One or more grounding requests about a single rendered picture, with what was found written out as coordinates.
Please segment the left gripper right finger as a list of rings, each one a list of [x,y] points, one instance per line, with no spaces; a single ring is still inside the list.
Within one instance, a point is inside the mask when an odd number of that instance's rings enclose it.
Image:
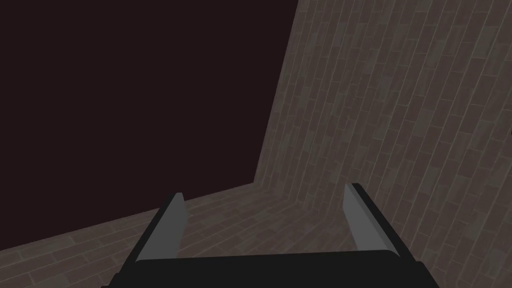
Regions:
[[[359,183],[344,187],[343,212],[359,251],[387,250],[405,261],[416,260]]]

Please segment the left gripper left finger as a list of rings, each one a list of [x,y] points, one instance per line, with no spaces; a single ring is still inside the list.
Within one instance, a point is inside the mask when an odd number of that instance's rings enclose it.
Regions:
[[[188,222],[182,193],[171,193],[130,252],[127,262],[174,259]]]

